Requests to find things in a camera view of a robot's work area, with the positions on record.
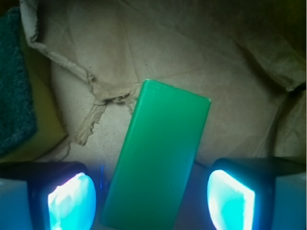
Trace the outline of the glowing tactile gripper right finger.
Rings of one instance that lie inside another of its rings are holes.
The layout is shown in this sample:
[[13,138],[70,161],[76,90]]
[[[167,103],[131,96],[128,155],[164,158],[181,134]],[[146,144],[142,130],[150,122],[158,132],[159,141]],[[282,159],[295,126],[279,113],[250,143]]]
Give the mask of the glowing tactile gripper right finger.
[[292,157],[220,158],[207,183],[217,230],[305,230],[306,162]]

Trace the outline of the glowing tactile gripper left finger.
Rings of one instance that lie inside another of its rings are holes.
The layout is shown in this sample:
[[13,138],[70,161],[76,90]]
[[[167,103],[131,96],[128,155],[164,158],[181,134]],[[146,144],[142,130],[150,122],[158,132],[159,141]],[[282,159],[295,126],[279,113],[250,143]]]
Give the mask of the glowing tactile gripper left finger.
[[1,163],[2,230],[89,230],[95,212],[96,191],[84,163]]

